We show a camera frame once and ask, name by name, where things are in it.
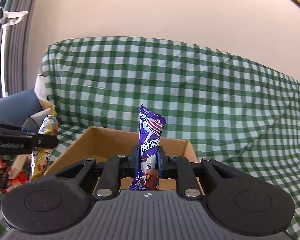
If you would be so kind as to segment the yellow snack packet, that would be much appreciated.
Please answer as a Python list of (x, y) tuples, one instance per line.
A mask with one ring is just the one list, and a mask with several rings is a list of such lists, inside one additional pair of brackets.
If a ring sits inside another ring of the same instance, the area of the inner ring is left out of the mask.
[[(49, 115), (46, 115), (39, 129), (39, 134), (57, 135), (58, 121), (55, 107), (51, 106)], [(53, 148), (36, 147), (31, 154), (31, 174), (30, 181), (42, 177), (48, 167)]]

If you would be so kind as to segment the purple candy pack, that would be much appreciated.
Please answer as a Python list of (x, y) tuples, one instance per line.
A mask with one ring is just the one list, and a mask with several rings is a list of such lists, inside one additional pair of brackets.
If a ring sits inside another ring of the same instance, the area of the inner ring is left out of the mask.
[(144, 105), (139, 109), (139, 152), (137, 173), (129, 189), (133, 191), (156, 190), (159, 185), (158, 149), (166, 119)]

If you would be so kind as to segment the dark brown chocolate box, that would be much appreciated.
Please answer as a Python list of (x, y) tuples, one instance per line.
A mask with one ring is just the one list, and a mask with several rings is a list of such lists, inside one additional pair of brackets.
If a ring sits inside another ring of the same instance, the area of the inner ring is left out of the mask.
[(0, 169), (0, 191), (4, 191), (8, 182), (9, 166)]

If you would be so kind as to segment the blue sofa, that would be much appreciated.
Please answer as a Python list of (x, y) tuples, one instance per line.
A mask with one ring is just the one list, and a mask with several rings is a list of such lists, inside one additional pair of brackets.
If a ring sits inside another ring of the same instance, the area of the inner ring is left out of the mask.
[(42, 110), (34, 89), (0, 98), (0, 121), (3, 122), (21, 126), (29, 116)]

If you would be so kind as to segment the brown cardboard box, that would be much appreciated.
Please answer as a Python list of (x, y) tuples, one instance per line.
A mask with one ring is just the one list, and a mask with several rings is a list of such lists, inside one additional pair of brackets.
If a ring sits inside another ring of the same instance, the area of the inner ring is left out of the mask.
[[(132, 148), (138, 145), (138, 138), (137, 133), (89, 127), (48, 168), (42, 188), (49, 190), (52, 196), (65, 198), (96, 191), (100, 172), (95, 171), (95, 165), (106, 162), (114, 155), (130, 155)], [(160, 146), (163, 147), (167, 156), (182, 156), (187, 158), (192, 165), (199, 165), (188, 140), (162, 138)], [(131, 179), (122, 179), (120, 189), (127, 189)], [(162, 179), (160, 187), (164, 190), (176, 189), (176, 181)]]

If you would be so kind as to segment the red chip packet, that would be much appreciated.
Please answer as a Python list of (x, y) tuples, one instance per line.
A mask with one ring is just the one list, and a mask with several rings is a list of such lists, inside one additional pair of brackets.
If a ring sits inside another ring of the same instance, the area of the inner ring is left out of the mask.
[(9, 179), (4, 193), (9, 193), (16, 187), (28, 182), (28, 176), (24, 171), (20, 172), (14, 179)]

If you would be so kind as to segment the white paper bag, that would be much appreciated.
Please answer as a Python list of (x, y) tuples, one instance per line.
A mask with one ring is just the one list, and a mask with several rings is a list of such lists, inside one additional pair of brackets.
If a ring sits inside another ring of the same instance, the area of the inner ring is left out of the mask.
[(50, 108), (53, 103), (49, 96), (51, 88), (47, 88), (50, 78), (40, 73), (37, 75), (33, 91), (26, 92), (24, 102), (24, 112), (26, 119), (22, 127), (28, 130), (39, 130), (45, 117), (50, 115)]

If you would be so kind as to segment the green checkered cloth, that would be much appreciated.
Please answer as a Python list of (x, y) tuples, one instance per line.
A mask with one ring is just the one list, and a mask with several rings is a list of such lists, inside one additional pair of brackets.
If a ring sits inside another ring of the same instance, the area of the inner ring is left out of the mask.
[(166, 119), (161, 139), (188, 140), (200, 200), (176, 189), (97, 200), (52, 196), (44, 176), (0, 192), (0, 239), (300, 239), (300, 82), (216, 49), (139, 37), (47, 48), (59, 144), (89, 127), (139, 136), (141, 105)]

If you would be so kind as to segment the white floor lamp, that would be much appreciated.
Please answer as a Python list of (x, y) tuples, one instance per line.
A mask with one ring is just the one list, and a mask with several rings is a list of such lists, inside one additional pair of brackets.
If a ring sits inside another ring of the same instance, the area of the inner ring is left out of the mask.
[(5, 11), (0, 7), (0, 98), (8, 96), (6, 81), (6, 44), (9, 27), (19, 24), (28, 15), (28, 11)]

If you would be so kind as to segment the grey curtain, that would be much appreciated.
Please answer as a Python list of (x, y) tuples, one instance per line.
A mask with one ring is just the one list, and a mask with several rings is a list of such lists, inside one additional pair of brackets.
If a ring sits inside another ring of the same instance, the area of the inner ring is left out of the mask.
[(5, 53), (7, 94), (27, 89), (27, 46), (36, 0), (8, 0), (9, 11), (27, 11), (20, 23), (8, 27)]

